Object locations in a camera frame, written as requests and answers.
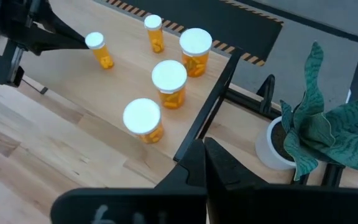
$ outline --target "white pot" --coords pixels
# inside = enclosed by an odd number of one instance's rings
[[[255,150],[258,158],[267,166],[275,170],[294,169],[295,162],[288,161],[278,154],[272,144],[273,127],[281,121],[281,117],[274,119],[265,130],[258,134]]]

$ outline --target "gray floor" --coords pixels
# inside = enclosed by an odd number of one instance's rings
[[[358,35],[358,0],[260,0],[271,6],[313,18]],[[282,19],[284,27],[263,67],[240,62],[233,82],[256,91],[269,74],[276,77],[273,100],[297,105],[305,90],[303,65],[311,44],[317,40],[324,50],[319,87],[326,110],[345,102],[358,60],[358,44],[296,22]]]

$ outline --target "yellow and black hazard stripe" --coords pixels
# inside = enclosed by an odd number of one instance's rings
[[[149,12],[146,12],[144,10],[141,10],[141,9],[137,8],[137,7],[131,6],[130,4],[127,4],[127,3],[123,2],[123,1],[120,1],[120,0],[106,0],[106,2],[110,3],[111,5],[113,5],[116,8],[119,8],[119,9],[122,9],[124,11],[130,12],[131,14],[137,15],[139,17],[146,17],[146,16],[151,15],[151,13],[149,13]],[[263,14],[259,14],[259,12],[256,13],[256,14],[258,14],[260,16],[264,16],[267,19],[269,19],[268,16],[263,15]],[[176,22],[170,21],[168,19],[164,19],[164,18],[162,18],[162,25],[164,27],[166,27],[167,29],[170,29],[172,31],[178,32],[180,34],[183,31],[186,30],[186,28],[183,27],[182,25],[177,24]],[[213,43],[212,43],[212,46],[215,49],[221,50],[221,51],[226,52],[228,54],[232,54],[233,50],[235,49],[235,47],[227,45],[226,43],[221,42],[219,40],[214,40]],[[253,63],[253,64],[258,65],[258,66],[263,66],[265,64],[264,60],[262,60],[262,59],[260,59],[260,58],[258,58],[256,56],[253,56],[250,53],[243,54],[241,56],[241,58],[243,60],[247,61],[247,62]]]
[[[239,2],[236,2],[236,1],[234,1],[234,0],[219,0],[219,1],[228,3],[228,4],[232,5],[232,6],[236,6],[236,7],[240,8],[240,9],[245,10],[245,11],[252,12],[252,13],[258,15],[258,16],[265,17],[266,19],[271,19],[271,20],[273,20],[274,22],[277,22],[277,23],[281,24],[281,26],[282,26],[283,23],[284,23],[283,21],[281,21],[281,20],[279,20],[279,19],[277,19],[277,18],[274,18],[274,17],[272,17],[272,16],[263,14],[263,13],[261,13],[261,12],[259,12],[259,11],[256,11],[256,10],[250,9],[250,8],[248,8],[248,7],[245,7],[243,4],[241,4],[241,3],[239,3]]]

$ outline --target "potted plant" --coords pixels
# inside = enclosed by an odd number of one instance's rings
[[[318,43],[313,43],[305,63],[302,102],[292,110],[281,101],[282,117],[273,120],[255,144],[266,166],[295,167],[294,180],[315,169],[318,160],[358,170],[358,101],[324,112],[324,98],[317,84],[323,55]]]

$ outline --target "medicine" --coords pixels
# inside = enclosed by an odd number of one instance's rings
[[[94,56],[104,69],[109,69],[114,66],[114,62],[101,33],[92,32],[88,34],[85,37],[85,44],[93,51]]]
[[[187,75],[189,77],[202,76],[205,73],[209,51],[212,47],[211,35],[200,28],[188,29],[181,34],[179,44]]]
[[[158,15],[149,15],[144,20],[144,27],[149,33],[150,44],[155,53],[164,51],[164,40],[162,36],[162,19]]]
[[[185,102],[186,80],[186,68],[175,60],[162,61],[152,71],[161,104],[168,109],[177,109]]]
[[[144,143],[156,143],[163,136],[160,107],[150,99],[140,98],[130,102],[122,117],[127,129]]]

